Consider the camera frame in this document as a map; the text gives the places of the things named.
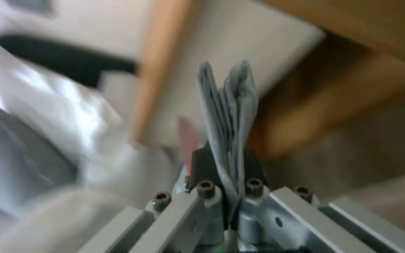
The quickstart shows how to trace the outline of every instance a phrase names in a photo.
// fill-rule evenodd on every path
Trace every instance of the black object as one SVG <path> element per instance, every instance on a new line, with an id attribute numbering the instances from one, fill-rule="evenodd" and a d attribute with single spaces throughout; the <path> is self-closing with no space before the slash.
<path id="1" fill-rule="evenodd" d="M 245 164 L 245 182 L 251 178 L 257 178 L 266 184 L 265 176 L 263 174 L 262 168 L 260 167 L 259 160 L 252 149 L 244 149 L 244 164 Z M 223 214 L 224 214 L 224 227 L 225 230 L 229 228 L 228 226 L 228 211 L 227 211 L 227 196 L 223 184 L 221 183 L 220 177 L 218 176 L 217 167 L 215 165 L 215 160 L 213 158 L 212 150 L 210 149 L 209 143 L 204 147 L 193 151 L 192 154 L 192 171 L 190 176 L 190 189 L 191 191 L 195 188 L 200 181 L 209 180 L 212 181 L 216 186 L 221 189 L 223 193 Z M 238 212 L 235 215 L 230 224 L 232 230 L 237 230 L 238 224 Z"/>
<path id="2" fill-rule="evenodd" d="M 52 40 L 27 35 L 2 35 L 0 46 L 15 56 L 51 69 L 88 87 L 98 87 L 98 79 L 104 70 L 121 70 L 136 74 L 136 63 L 133 60 Z"/>

